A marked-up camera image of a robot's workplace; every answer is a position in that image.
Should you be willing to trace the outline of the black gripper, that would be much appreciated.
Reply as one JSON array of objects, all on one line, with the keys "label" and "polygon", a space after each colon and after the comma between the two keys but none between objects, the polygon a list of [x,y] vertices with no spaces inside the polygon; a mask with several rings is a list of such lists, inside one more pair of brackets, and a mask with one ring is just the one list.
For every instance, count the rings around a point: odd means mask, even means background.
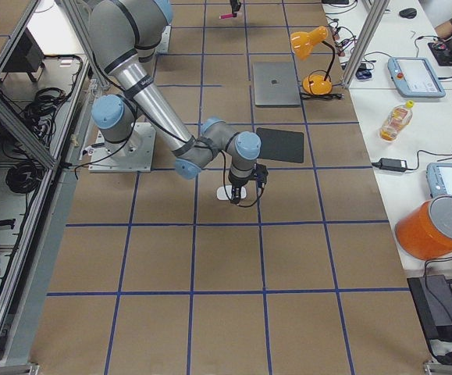
[{"label": "black gripper", "polygon": [[240,198],[242,197],[242,189],[248,183],[248,179],[245,178],[230,178],[231,184],[231,193],[230,193],[230,202],[231,204],[240,204]]}]

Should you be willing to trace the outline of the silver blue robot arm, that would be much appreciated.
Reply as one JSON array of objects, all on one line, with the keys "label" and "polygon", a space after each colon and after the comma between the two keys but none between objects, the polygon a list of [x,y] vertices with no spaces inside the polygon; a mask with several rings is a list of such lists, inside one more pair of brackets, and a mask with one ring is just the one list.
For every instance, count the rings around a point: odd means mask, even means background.
[{"label": "silver blue robot arm", "polygon": [[257,161],[260,137],[250,131],[237,132],[215,117],[202,125],[200,137],[194,137],[139,60],[140,51],[154,51],[172,21],[168,1],[101,1],[89,18],[93,53],[102,71],[119,82],[125,98],[134,102],[164,137],[180,176],[194,179],[218,154],[230,155],[230,169],[222,177],[231,184],[227,199],[239,205],[241,190],[249,181],[256,182],[260,190],[267,183],[268,171]]}]

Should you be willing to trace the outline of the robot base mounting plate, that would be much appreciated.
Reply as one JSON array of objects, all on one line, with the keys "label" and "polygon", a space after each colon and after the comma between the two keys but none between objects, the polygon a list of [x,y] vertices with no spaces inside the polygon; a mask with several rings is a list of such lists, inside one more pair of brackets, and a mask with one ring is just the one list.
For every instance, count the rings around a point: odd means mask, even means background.
[{"label": "robot base mounting plate", "polygon": [[155,129],[150,123],[137,122],[129,141],[114,145],[106,143],[99,130],[97,143],[102,143],[102,146],[91,153],[91,164],[87,167],[92,173],[149,173],[155,136]]}]

